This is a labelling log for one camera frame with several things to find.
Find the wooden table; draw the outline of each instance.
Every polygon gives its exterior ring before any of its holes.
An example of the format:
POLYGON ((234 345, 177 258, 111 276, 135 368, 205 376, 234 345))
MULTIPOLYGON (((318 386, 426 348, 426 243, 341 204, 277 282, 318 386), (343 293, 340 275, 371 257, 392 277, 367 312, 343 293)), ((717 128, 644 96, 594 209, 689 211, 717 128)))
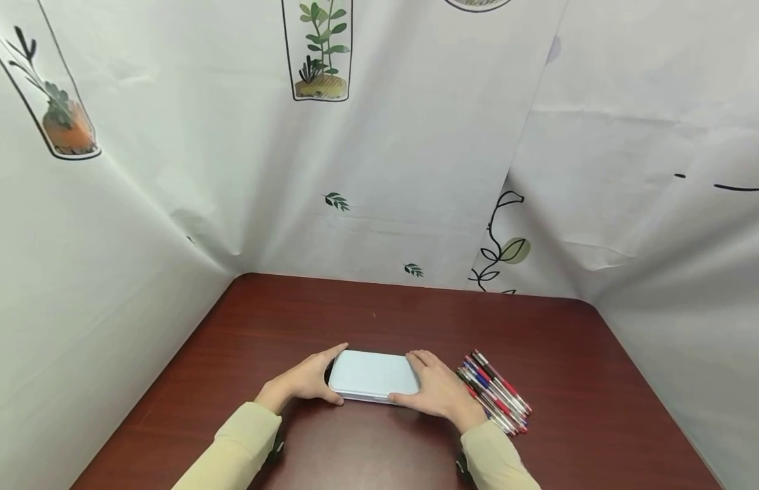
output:
MULTIPOLYGON (((544 490, 720 488, 585 303, 259 274, 235 280, 73 488, 171 488, 266 380, 343 341, 453 367, 479 348, 534 408, 513 440, 544 490)), ((285 455, 251 489, 466 488, 441 419, 300 402, 282 430, 285 455)))

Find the white curtain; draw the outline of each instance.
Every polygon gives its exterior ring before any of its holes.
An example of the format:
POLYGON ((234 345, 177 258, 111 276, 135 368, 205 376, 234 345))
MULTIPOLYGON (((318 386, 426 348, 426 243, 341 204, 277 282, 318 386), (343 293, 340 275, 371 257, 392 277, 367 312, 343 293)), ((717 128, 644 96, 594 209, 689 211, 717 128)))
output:
POLYGON ((244 272, 584 299, 759 489, 759 0, 314 4, 0 0, 0 489, 244 272))

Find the potted plant print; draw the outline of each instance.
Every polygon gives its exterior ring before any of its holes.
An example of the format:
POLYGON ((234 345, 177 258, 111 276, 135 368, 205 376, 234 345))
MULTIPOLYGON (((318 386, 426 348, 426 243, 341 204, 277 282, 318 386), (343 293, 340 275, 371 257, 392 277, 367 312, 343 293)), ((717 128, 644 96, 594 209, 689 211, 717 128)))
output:
POLYGON ((510 0, 447 0, 456 9, 467 12, 488 12, 507 5, 510 0))
POLYGON ((50 151, 65 160, 84 160, 99 155, 101 149, 96 144, 93 126, 79 98, 40 76, 34 63, 37 41, 25 37, 20 27, 14 27, 14 32, 17 42, 0 37, 0 52, 3 48, 6 54, 0 54, 0 61, 6 60, 4 68, 37 122, 50 151))
POLYGON ((295 100, 349 97, 351 0, 282 0, 295 100))

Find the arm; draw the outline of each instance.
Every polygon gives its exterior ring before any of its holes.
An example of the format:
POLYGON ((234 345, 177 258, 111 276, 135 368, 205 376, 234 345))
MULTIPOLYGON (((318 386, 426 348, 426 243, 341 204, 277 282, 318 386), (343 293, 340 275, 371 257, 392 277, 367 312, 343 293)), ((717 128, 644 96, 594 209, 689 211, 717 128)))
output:
POLYGON ((272 450, 280 413, 292 398, 344 400, 324 381, 327 365, 347 348, 341 344, 308 356, 291 370, 265 383, 253 403, 241 406, 216 433, 205 453, 173 490, 246 490, 272 450))
POLYGON ((241 406, 173 490, 246 490, 270 454, 281 417, 256 403, 241 406))
POLYGON ((495 423, 483 422, 467 430, 461 445, 479 490, 540 490, 513 443, 495 423))
POLYGON ((467 392, 458 377, 427 350, 406 355, 420 378, 420 392, 391 393, 390 401, 452 422, 461 433, 469 473, 478 490, 539 490, 513 443, 467 392))

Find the beige sleeve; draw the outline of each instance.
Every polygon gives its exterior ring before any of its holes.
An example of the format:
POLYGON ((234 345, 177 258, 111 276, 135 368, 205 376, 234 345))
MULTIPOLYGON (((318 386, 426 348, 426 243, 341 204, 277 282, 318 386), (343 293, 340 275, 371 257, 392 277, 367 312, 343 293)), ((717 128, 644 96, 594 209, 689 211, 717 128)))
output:
POLYGON ((468 430, 461 436, 461 445, 479 490, 540 490, 513 443, 495 423, 468 430))
POLYGON ((281 417, 267 408, 243 404, 173 490, 246 490, 270 454, 280 424, 281 417))

